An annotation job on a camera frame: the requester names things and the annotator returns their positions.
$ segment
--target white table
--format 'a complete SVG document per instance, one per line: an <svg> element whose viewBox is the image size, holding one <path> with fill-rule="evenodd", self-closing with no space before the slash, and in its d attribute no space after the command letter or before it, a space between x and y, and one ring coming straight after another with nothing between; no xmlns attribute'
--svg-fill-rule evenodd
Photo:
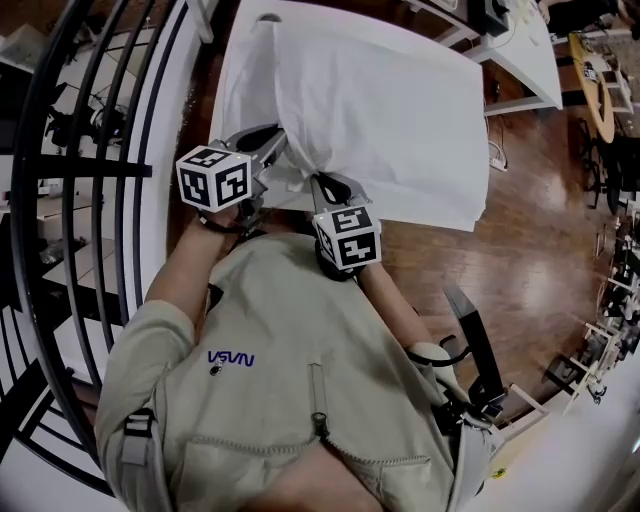
<svg viewBox="0 0 640 512"><path fill-rule="evenodd" d="M558 67L549 31L534 5L526 15L513 0L507 15L509 31L498 37L483 36L479 46L464 55L475 62L493 60L526 85L535 96L489 105L487 116L556 107L562 110Z"/></svg>
<svg viewBox="0 0 640 512"><path fill-rule="evenodd" d="M330 9L311 4L288 2L282 0L243 0L236 14L235 22L227 45L227 53L223 62L218 91L216 94L209 140L223 136L223 119L225 110L225 83L232 83L234 73L241 71L241 67L233 65L229 55L239 41L246 38L247 34L255 26L256 21L264 14L270 13L278 16L283 23L306 25L325 31L331 31L337 35L348 35L367 43L387 47L395 52L405 55L435 59L444 68L455 68L468 73L481 89L481 70L469 63L462 55L434 44L433 41L414 32L383 23L373 18L356 15L346 11ZM287 169L279 165L271 167L261 176L261 180L269 190L264 195L265 207L277 207L303 211L314 211L313 198L308 185L304 182L301 191L293 191L288 187L288 182L295 180L300 174L293 169ZM368 190L367 193L374 200L375 211L382 219L413 222L419 224L435 225L450 229L473 231L475 220L468 218L454 218L438 212L425 214L427 208L416 208L416 197L411 190L403 190L393 195L381 194L379 190Z"/></svg>

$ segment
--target black railing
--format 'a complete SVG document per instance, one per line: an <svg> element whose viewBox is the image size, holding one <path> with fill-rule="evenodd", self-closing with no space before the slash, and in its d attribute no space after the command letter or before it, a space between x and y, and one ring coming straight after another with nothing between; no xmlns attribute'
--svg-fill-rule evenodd
<svg viewBox="0 0 640 512"><path fill-rule="evenodd" d="M125 259L124 247L131 244L133 247L133 269L134 269L134 289L136 306L142 302L142 285L140 276L140 202L142 198L142 180L151 176L151 168L145 164L147 156L148 137L155 110L160 84L164 76L164 71L169 59L171 48L176 39L178 30L184 20L187 7L182 6L178 13L177 23L172 27L168 36L168 43L160 58L158 71L155 75L151 87L151 96L146 107L144 123L142 127L142 139L137 155L131 154L131 138L134 129L134 119L140 103L140 96L145 83L151 59L156 50L160 34L165 27L167 20L174 8L176 0L168 0L160 21L156 25L145 51L142 64L136 76L133 92L128 105L125 117L124 129L122 130L122 141L120 145L120 155L118 160L107 159L107 149L110 143L111 121L116 116L116 106L121 85L125 76L126 68L138 36L145 26L155 0L146 0L135 20L135 27L129 33L122 54L117 63L113 76L111 88L108 94L104 110L102 111L102 125L97 136L97 148L95 158L82 158L79 155L80 139L82 136L82 123L87 118L89 112L89 100L92 96L92 86L98 73L101 60L111 41L115 27L118 24L129 0L118 0L111 11L102 32L94 43L92 54L86 68L79 92L77 95L75 109L73 112L69 138L64 155L44 155L42 154L42 141L47 125L49 106L54 102L54 89L57 85L60 71L65 65L67 54L72 48L74 37L86 18L93 0L71 0L64 13L56 23L55 29L50 36L50 43L43 57L41 58L33 75L27 98L23 107L23 114L18 128L14 165L11 183L11 245L14 260L16 285L20 297L22 312L26 315L33 326L38 357L38 370L46 379L50 388L50 394L41 402L36 411L28 420L25 429L16 431L14 437L22 442L34 453L52 463L59 469L71 474L74 478L84 481L93 488L109 493L106 484L100 479L84 472L78 473L77 468L73 468L67 462L52 454L45 454L46 450L35 445L30 438L30 433L38 427L44 431L51 430L50 427L42 426L42 414L50 411L53 414L60 414L66 418L77 436L80 443L75 440L61 439L60 434L49 432L58 439L66 442L76 449L82 448L86 453L98 463L96 442L93 427L89 421L85 408L87 404L81 402L76 395L76 390L72 382L72 376L65 367L60 351L54 336L53 319L49 316L46 307L45 291L41 276L41 264L38 254L38 230L36 224L36 207L38 180L43 178L61 178L63 180L63 207L62 207L62 227L63 227L63 247L64 266L66 271L67 294L69 300L70 313L73 316L74 325L78 334L78 341L82 350L84 362L86 364L93 390L96 396L99 395L102 381L96 365L92 348L87 334L85 318L83 313L83 300L80 294L81 287L78 284L78 275L74 255L74 196L75 179L78 177L93 178L92 187L92 211L91 211L91 234L92 234L92 259L93 272L95 276L95 293L98 316L104 332L105 344L110 351L114 337L111 325L114 324L113 315L108 314L107 293L105 291L105 274L103 267L102 252L102 204L103 204L103 183L104 178L115 177L115 256L116 256L116 285L119 302L119 320L116 323L126 325L129 319L128 303L126 297L125 283ZM134 202L133 202L133 234L131 240L125 240L124 233L124 205L127 178L134 178ZM5 335L4 319L2 319L3 335ZM31 370L30 375L37 373ZM17 375L11 374L14 380ZM1 389L0 398L8 393ZM53 401L57 402L59 410L52 407Z"/></svg>
<svg viewBox="0 0 640 512"><path fill-rule="evenodd" d="M9 306L9 310L13 321L13 346L15 348L15 345L18 345L24 371L20 372L14 363L11 348L12 343L5 325L4 314L0 311L0 324L2 327L2 340L5 352L4 359L6 360L11 380L11 386L7 389L7 392L5 393L3 391L0 394L0 398L2 399L0 401L0 417L3 418L3 421L0 423L0 461L2 461L10 443L15 439L33 454L75 480L97 491L113 496L109 486L102 478L98 478L70 464L33 439L36 431L41 430L55 439L62 441L74 450L87 452L87 449L78 441L60 433L43 421L43 417L47 412L61 418L64 418L64 415L61 411L53 407L54 396L53 393L47 389L47 381L42 373L40 363L37 360L29 360L16 319L16 312L11 306Z"/></svg>

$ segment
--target hand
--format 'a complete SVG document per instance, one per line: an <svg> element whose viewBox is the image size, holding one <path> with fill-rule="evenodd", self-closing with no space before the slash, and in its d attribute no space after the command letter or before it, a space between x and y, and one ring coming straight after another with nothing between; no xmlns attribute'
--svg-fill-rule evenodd
<svg viewBox="0 0 640 512"><path fill-rule="evenodd" d="M228 228L229 226L232 226L234 221L238 218L239 211L238 204L234 204L216 213L208 212L206 215L210 221Z"/></svg>
<svg viewBox="0 0 640 512"><path fill-rule="evenodd" d="M538 10L540 11L540 14L542 14L542 19L548 25L551 21L551 14L549 14L549 6L544 0L540 0L538 3Z"/></svg>

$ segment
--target wall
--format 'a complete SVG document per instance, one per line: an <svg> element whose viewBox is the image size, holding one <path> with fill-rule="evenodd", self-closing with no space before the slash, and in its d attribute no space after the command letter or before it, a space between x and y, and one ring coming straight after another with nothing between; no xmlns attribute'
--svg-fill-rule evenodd
<svg viewBox="0 0 640 512"><path fill-rule="evenodd" d="M547 404L552 414L534 427L518 457L464 512L591 512L640 434L640 355L605 377L597 406L583 393L566 416L565 393Z"/></svg>

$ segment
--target wooden floor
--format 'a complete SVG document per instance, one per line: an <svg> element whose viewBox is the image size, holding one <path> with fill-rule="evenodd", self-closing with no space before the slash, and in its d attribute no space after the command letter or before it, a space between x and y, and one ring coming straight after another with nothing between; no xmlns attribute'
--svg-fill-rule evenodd
<svg viewBox="0 0 640 512"><path fill-rule="evenodd" d="M315 3L368 14L429 36L446 28L397 1ZM224 37L201 49L178 157L208 142L236 4L226 3L214 16L214 32ZM500 82L501 100L525 94L490 64L485 67L487 85L494 78ZM455 282L480 312L504 384L517 383L541 401L557 392L551 383L542 382L544 369L557 353L571 355L580 346L583 323L595 317L597 290L609 261L608 253L594 258L596 233L614 222L605 198L598 210L586 207L592 199L583 192L584 173L571 156L572 127L569 114L556 110L490 119L491 138L499 142L504 136L509 167L506 173L491 171L486 209L473 233L400 222L383 225L383 263L434 338L451 333L461 337L442 292L444 284ZM174 191L170 248L191 215ZM473 362L467 359L458 373L463 387L468 387L476 376ZM504 419L524 410L525 404L509 398Z"/></svg>

